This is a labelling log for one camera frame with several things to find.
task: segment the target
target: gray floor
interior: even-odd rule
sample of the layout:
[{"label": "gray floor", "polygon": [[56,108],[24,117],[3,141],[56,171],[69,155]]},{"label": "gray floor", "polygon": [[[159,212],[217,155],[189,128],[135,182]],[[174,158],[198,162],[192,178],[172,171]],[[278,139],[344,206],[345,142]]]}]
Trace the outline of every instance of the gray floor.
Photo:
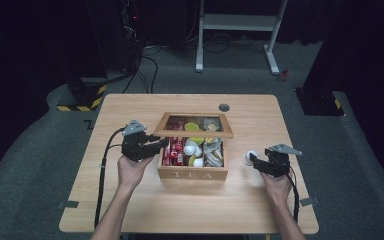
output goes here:
[{"label": "gray floor", "polygon": [[[154,93],[273,94],[280,103],[312,197],[317,197],[320,231],[308,239],[384,239],[384,171],[356,122],[345,94],[336,92],[346,116],[305,116],[294,93],[301,87],[321,44],[276,44],[274,53],[290,78],[277,81],[268,68],[262,45],[229,47],[204,53],[204,71],[195,72],[196,51],[173,48],[145,50],[158,63]],[[206,47],[213,51],[219,45]],[[142,60],[141,73],[150,91],[154,64]],[[108,85],[122,92],[128,80]],[[146,93],[140,78],[126,93]],[[59,112],[67,99],[61,86],[48,96],[49,112],[32,124],[0,163],[0,239],[88,239],[88,233],[63,233],[59,220],[74,182],[91,130],[87,120],[98,111]],[[252,235],[250,239],[264,239]]]}]

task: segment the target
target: wooden table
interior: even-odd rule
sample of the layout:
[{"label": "wooden table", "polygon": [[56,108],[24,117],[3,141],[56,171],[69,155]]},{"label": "wooden table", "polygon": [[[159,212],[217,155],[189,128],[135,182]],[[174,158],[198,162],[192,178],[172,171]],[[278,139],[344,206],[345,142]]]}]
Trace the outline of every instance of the wooden table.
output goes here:
[{"label": "wooden table", "polygon": [[[259,172],[243,162],[244,154],[255,150],[266,159],[264,149],[279,143],[292,146],[277,99],[271,95],[206,94],[110,94],[105,97],[83,157],[69,201],[77,208],[65,208],[60,222],[64,232],[92,232],[98,197],[100,164],[106,144],[117,129],[133,118],[153,133],[164,112],[225,112],[234,138],[225,139],[229,161],[226,181],[160,179],[157,156],[147,167],[136,188],[124,219],[122,232],[134,233],[277,233],[277,225]],[[113,144],[121,144],[121,134]],[[108,153],[101,215],[117,186],[120,148]],[[300,199],[308,197],[297,159],[290,155],[297,175]],[[288,205],[293,210],[293,193]],[[299,226],[305,234],[319,229],[312,206],[300,208]]]}]

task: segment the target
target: dark background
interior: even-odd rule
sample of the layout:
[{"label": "dark background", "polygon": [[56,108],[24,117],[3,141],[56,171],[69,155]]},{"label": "dark background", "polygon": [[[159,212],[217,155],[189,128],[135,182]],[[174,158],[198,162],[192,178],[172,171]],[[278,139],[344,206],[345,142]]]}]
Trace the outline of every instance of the dark background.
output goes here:
[{"label": "dark background", "polygon": [[[53,2],[51,7],[43,0],[0,1],[0,160],[15,139],[48,110],[47,94],[67,82],[61,74],[61,62],[56,61],[56,51],[61,52],[64,64],[77,76],[102,76],[112,66],[110,63],[117,63],[112,58],[114,56],[105,53],[108,49],[117,48],[115,46],[119,43],[102,45],[106,38],[102,38],[94,27],[112,19],[112,29],[117,29],[115,21],[119,17],[117,12],[110,10],[102,12],[104,15],[88,12],[88,7],[97,2],[70,0]],[[100,2],[114,4],[110,0]],[[193,1],[160,0],[160,4],[148,1],[153,2],[149,5],[144,1],[137,2],[143,7],[143,12],[139,13],[143,15],[139,16],[144,18],[145,33],[153,35],[161,43],[173,41],[174,44],[182,44],[179,39],[188,34],[193,22]],[[277,2],[243,1],[237,7],[237,1],[214,0],[207,1],[206,9],[216,13],[249,11],[259,14],[256,9],[275,13]],[[65,24],[55,24],[64,15],[53,13],[64,6],[70,6],[72,14],[66,11]],[[162,24],[152,27],[152,22]],[[68,34],[74,30],[78,33]],[[69,37],[55,40],[52,38],[55,31],[60,36]],[[384,1],[290,0],[278,42],[296,40],[304,45],[324,41],[303,89],[314,92],[344,91],[384,168]],[[79,48],[84,55],[76,53]],[[114,52],[123,55],[123,50]],[[82,62],[79,59],[90,61],[79,64]]]}]

